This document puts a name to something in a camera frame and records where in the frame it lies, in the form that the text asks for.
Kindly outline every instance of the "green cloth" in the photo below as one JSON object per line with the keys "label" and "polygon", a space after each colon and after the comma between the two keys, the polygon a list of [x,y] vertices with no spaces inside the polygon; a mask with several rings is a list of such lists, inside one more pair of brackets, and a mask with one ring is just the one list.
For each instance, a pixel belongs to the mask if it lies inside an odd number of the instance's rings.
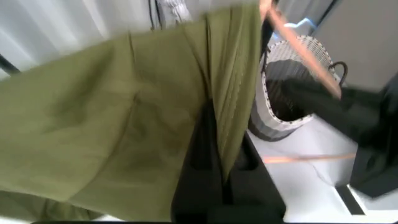
{"label": "green cloth", "polygon": [[254,98],[260,28],[257,5],[231,7],[1,82],[0,190],[123,220],[169,220],[210,98],[224,176],[234,164]]}

